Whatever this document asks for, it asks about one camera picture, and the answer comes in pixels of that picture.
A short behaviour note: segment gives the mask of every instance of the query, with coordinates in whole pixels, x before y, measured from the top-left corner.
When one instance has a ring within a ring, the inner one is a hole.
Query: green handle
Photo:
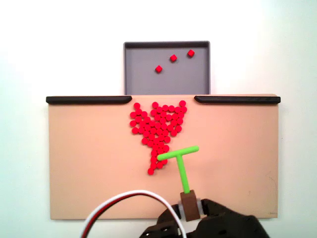
[[[183,155],[187,155],[187,154],[197,152],[197,151],[199,151],[198,146],[191,146],[191,147],[184,148],[181,150],[175,150],[175,151],[172,151],[169,153],[158,155],[159,161],[167,160],[167,159],[171,159],[171,158],[176,157],[178,169],[179,169],[179,175],[180,175],[180,179],[181,179],[182,184],[183,184],[184,193],[189,193],[190,189],[189,189],[188,179],[187,179],[185,165],[184,165],[184,161],[183,161]]]

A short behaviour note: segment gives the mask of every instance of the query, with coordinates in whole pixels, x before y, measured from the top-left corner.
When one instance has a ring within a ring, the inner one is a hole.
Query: tan board
[[[183,157],[190,189],[243,214],[277,217],[278,105],[204,105],[193,95],[173,95],[133,96],[124,105],[49,105],[51,218],[85,219],[103,201],[134,189],[176,204],[177,162],[149,176],[151,149],[131,133],[129,114],[135,102],[150,112],[154,101],[177,106],[180,100],[188,112],[169,146],[200,147]],[[101,218],[157,218],[164,210],[136,196]]]

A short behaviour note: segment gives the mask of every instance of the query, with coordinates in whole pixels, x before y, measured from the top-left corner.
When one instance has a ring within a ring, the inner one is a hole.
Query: white background
[[[316,237],[316,0],[1,0],[0,237],[82,229],[50,220],[45,97],[122,95],[125,41],[192,40],[211,43],[211,93],[282,98],[279,215],[261,223],[271,237]],[[136,238],[154,222],[102,221],[89,237]]]

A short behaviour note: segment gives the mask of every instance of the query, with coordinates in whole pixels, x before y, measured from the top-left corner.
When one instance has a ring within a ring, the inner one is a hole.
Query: white cable
[[[181,221],[179,220],[177,214],[175,213],[175,211],[173,210],[172,206],[164,199],[162,198],[161,196],[157,195],[156,193],[153,193],[153,192],[150,192],[150,191],[147,191],[147,190],[133,190],[133,191],[128,191],[128,192],[124,192],[124,193],[121,193],[121,194],[118,194],[110,199],[108,199],[107,201],[103,202],[102,204],[100,204],[94,211],[92,211],[92,213],[87,217],[86,221],[85,221],[85,224],[84,224],[84,228],[83,228],[83,231],[81,233],[81,237],[83,236],[84,234],[84,231],[85,231],[85,228],[86,226],[88,225],[89,221],[94,217],[94,215],[100,210],[102,209],[103,207],[105,207],[106,205],[108,205],[109,203],[121,198],[121,197],[125,197],[125,196],[128,196],[128,195],[133,195],[133,194],[138,194],[138,193],[143,193],[143,194],[147,194],[149,196],[152,196],[152,197],[155,197],[157,200],[161,201],[167,208],[168,210],[171,212],[172,216],[174,217],[175,221],[177,222],[178,224],[178,227],[180,228],[180,231],[182,233],[182,237],[183,238],[186,238],[186,232],[185,232],[185,229],[181,223]]]

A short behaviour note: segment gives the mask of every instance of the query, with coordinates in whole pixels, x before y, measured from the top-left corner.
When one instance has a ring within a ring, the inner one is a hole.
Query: brown connector
[[[189,222],[200,219],[195,192],[193,190],[190,190],[189,193],[182,192],[180,198],[182,200],[186,221]]]

